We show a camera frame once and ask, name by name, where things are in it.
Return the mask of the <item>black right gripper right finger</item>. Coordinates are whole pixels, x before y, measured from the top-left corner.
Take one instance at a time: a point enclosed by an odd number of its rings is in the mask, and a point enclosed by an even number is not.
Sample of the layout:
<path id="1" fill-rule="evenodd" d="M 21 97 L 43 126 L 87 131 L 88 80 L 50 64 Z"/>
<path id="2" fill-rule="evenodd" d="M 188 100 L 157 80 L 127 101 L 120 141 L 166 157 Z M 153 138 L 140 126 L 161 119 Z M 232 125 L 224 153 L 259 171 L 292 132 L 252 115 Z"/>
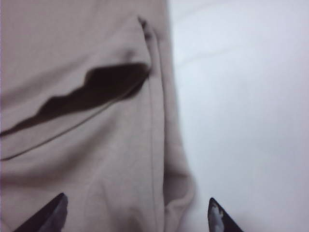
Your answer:
<path id="1" fill-rule="evenodd" d="M 213 197 L 209 200 L 208 225 L 210 232 L 241 232 L 238 224 Z"/>

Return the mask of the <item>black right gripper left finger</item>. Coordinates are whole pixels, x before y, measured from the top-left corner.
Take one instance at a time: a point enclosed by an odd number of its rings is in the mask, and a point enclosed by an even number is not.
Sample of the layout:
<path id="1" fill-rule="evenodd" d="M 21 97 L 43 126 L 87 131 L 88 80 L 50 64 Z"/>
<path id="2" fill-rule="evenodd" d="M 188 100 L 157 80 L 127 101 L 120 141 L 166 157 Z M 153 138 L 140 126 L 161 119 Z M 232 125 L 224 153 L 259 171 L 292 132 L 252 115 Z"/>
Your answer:
<path id="1" fill-rule="evenodd" d="M 68 197 L 58 194 L 15 232 L 61 232 L 68 214 Z"/>

